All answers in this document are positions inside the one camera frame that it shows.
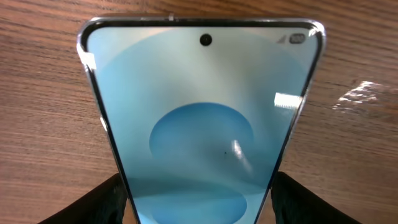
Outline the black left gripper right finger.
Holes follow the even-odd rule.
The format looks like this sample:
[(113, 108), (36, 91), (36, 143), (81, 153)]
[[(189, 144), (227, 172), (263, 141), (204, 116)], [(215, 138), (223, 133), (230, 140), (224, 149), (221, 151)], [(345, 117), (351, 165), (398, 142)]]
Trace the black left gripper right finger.
[(276, 224), (359, 224), (284, 172), (278, 172), (271, 188)]

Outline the Galaxy smartphone with cyan screen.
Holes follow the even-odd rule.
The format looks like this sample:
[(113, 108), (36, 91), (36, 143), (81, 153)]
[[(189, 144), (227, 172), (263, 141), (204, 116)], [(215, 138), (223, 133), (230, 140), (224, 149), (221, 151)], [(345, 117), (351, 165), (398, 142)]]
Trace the Galaxy smartphone with cyan screen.
[(256, 223), (326, 42), (297, 17), (112, 14), (78, 33), (138, 223)]

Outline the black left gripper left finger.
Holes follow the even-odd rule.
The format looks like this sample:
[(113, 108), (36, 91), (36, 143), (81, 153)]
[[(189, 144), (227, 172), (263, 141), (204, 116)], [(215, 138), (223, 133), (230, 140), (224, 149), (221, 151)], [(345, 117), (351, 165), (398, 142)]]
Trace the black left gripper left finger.
[(122, 224), (127, 192), (120, 174), (39, 224)]

